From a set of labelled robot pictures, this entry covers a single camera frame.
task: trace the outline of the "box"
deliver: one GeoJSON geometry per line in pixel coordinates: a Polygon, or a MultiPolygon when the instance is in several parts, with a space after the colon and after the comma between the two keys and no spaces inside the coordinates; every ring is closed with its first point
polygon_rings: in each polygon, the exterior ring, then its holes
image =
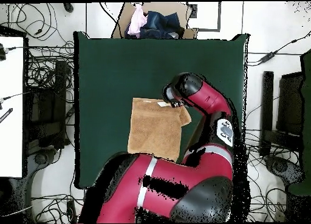
{"type": "MultiPolygon", "coordinates": [[[[185,29],[183,39],[195,39],[198,29],[186,29],[186,24],[190,18],[192,8],[180,2],[145,2],[142,6],[144,13],[149,11],[159,12],[164,16],[177,13],[180,26],[185,29]]],[[[121,34],[124,35],[128,24],[131,22],[132,15],[136,8],[130,3],[125,2],[118,17],[118,24],[120,25],[121,34]]],[[[115,26],[111,38],[120,38],[120,31],[118,25],[115,26]]]]}

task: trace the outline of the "brown towel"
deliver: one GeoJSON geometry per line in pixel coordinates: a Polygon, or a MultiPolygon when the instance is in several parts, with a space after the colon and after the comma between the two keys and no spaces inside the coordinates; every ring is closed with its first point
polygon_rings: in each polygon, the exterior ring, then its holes
{"type": "Polygon", "coordinates": [[[191,122],[184,106],[161,107],[163,100],[133,98],[128,152],[154,154],[176,161],[179,156],[182,126],[191,122]]]}

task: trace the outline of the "desk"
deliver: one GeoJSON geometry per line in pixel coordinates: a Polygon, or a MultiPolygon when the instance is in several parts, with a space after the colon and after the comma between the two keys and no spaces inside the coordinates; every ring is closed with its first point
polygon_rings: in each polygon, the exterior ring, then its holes
{"type": "MultiPolygon", "coordinates": [[[[22,47],[22,37],[0,36],[0,43],[8,47],[22,47]]],[[[23,93],[23,49],[15,49],[0,61],[0,97],[23,93]]],[[[13,112],[0,123],[0,177],[22,177],[23,160],[23,96],[4,101],[0,117],[10,108],[13,112]]]]}
{"type": "MultiPolygon", "coordinates": [[[[242,125],[246,35],[232,41],[74,37],[76,187],[92,186],[107,159],[127,151],[133,97],[161,99],[177,73],[205,75],[233,101],[242,125]]],[[[182,129],[179,161],[202,118],[193,107],[188,112],[192,122],[182,129]]]]}

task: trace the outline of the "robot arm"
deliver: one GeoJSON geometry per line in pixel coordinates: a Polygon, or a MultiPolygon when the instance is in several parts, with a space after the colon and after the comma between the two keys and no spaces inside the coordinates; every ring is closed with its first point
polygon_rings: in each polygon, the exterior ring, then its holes
{"type": "Polygon", "coordinates": [[[182,165],[149,154],[113,156],[86,193],[80,223],[134,223],[139,209],[173,222],[226,221],[233,190],[230,106],[193,73],[174,77],[163,97],[172,106],[194,106],[203,114],[198,142],[186,151],[182,165]]]}

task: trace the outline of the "dark green tabletop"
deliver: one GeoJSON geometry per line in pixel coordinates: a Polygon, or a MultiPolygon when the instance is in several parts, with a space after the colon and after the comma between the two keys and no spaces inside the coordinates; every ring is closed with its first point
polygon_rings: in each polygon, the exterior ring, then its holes
{"type": "MultiPolygon", "coordinates": [[[[91,186],[106,160],[127,150],[132,99],[161,99],[163,86],[180,72],[205,75],[233,101],[241,126],[246,39],[247,35],[234,41],[87,39],[78,32],[78,187],[91,186]]],[[[192,122],[182,128],[181,155],[200,120],[195,109],[188,111],[192,122]]]]}

